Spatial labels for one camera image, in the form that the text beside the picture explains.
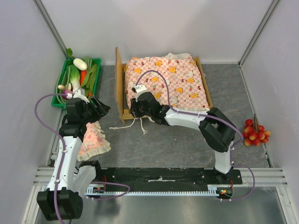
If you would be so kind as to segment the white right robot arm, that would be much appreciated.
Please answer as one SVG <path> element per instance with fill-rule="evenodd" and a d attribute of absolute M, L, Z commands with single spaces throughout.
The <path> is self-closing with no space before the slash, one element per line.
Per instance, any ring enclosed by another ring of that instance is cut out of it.
<path fill-rule="evenodd" d="M 183 126 L 200 131 L 211 149 L 214 150 L 214 178 L 226 183 L 232 177 L 230 151 L 235 139 L 235 126 L 217 108 L 207 112 L 191 112 L 160 104 L 152 93 L 142 93 L 131 99 L 130 113 L 135 118 L 150 117 L 156 124 Z"/>

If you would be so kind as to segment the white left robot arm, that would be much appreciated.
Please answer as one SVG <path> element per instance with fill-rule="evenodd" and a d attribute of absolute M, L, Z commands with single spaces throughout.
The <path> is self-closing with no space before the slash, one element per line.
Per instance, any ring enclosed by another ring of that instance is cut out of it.
<path fill-rule="evenodd" d="M 95 96 L 84 100 L 73 97 L 66 103 L 66 114 L 55 131 L 59 149 L 52 177 L 44 191 L 37 194 L 37 203 L 48 221 L 79 219 L 83 211 L 83 196 L 90 183 L 99 183 L 103 173 L 98 162 L 83 162 L 75 174 L 77 156 L 82 146 L 87 124 L 107 115 L 110 107 Z"/>

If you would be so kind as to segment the pink checkered duck mattress cover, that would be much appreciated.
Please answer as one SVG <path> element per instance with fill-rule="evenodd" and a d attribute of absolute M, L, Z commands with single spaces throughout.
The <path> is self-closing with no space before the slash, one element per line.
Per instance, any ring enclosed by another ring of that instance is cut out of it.
<path fill-rule="evenodd" d="M 135 96 L 132 88 L 140 78 L 139 83 L 161 104 L 195 112 L 209 110 L 200 71 L 190 54 L 132 57 L 125 64 L 125 109 L 130 109 Z"/>

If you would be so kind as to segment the wooden pet bed frame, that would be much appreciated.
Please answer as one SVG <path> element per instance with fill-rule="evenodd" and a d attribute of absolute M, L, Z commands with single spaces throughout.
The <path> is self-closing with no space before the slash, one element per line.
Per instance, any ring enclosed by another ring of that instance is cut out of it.
<path fill-rule="evenodd" d="M 203 71 L 200 58 L 198 56 L 193 57 L 197 68 L 200 71 L 203 87 L 206 94 L 206 99 L 208 102 L 209 109 L 213 108 L 213 102 L 206 82 L 206 76 Z M 133 116 L 129 113 L 129 109 L 125 109 L 126 94 L 124 93 L 124 81 L 125 81 L 125 63 L 122 63 L 121 54 L 119 48 L 115 48 L 115 86 L 114 86 L 114 96 L 117 104 L 117 109 L 119 113 L 119 119 L 122 124 L 125 124 L 126 120 L 132 120 Z"/>

